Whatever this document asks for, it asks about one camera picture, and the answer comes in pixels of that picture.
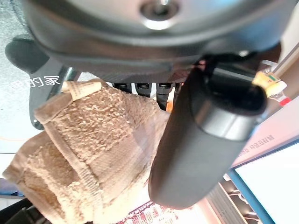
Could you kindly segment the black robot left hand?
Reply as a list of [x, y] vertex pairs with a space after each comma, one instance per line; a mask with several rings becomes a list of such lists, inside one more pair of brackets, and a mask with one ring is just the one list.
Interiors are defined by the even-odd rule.
[[149, 177], [157, 204], [184, 209], [223, 177], [262, 120], [254, 84], [295, 0], [24, 0], [37, 44], [117, 84], [182, 82]]

